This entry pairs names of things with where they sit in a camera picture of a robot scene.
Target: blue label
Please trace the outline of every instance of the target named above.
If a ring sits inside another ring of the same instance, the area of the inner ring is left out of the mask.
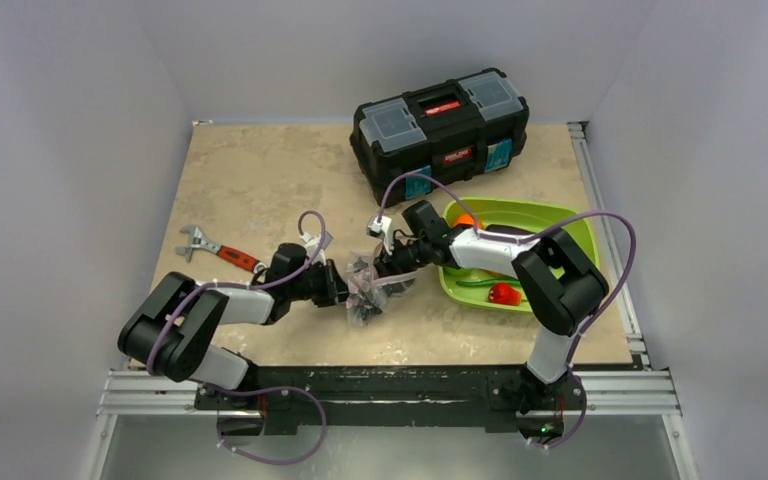
[[[514,142],[506,138],[499,143],[487,147],[487,163],[484,164],[484,173],[507,167],[511,161],[511,152]]]
[[[414,170],[412,173],[421,173],[431,176],[431,165]],[[405,199],[411,199],[420,195],[425,195],[431,191],[431,182],[424,178],[408,177],[405,179]]]

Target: red label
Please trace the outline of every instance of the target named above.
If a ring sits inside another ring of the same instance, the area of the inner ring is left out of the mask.
[[[446,155],[443,155],[443,163],[452,163],[457,162],[458,160],[463,160],[464,158],[469,157],[472,155],[472,147],[466,147],[463,150],[458,150],[457,152],[447,153]]]
[[[460,106],[461,106],[461,102],[455,100],[453,102],[444,103],[443,105],[438,105],[436,107],[429,108],[428,110],[425,111],[425,114],[430,117],[431,115],[437,115],[438,113],[443,113],[446,110],[451,110],[453,108],[458,108]]]

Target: wrench jaw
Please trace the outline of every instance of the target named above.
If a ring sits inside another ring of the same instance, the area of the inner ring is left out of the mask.
[[[178,232],[186,233],[190,236],[187,240],[186,247],[175,247],[175,253],[186,258],[187,263],[190,263],[190,260],[193,258],[193,250],[197,248],[207,250],[214,255],[219,253],[221,247],[218,244],[211,242],[210,239],[204,235],[204,232],[198,228],[198,225],[184,225]]]
[[[193,249],[191,247],[175,247],[175,253],[187,259],[187,263],[193,258]]]

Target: white wall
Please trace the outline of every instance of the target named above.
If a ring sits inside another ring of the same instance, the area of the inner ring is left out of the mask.
[[[0,479],[74,479],[189,136],[128,1],[0,1]]]
[[[659,2],[587,134],[702,478],[768,478],[768,2]]]
[[[487,66],[532,119],[589,118],[655,0],[135,0],[195,118],[346,121]]]

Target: green vegetable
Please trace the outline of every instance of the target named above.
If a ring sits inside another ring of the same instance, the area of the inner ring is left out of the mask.
[[[458,280],[455,282],[459,287],[492,287],[497,283],[507,283],[513,287],[519,287],[519,280],[507,279],[507,278],[490,278],[487,280],[478,280],[477,282],[467,282],[465,280]]]

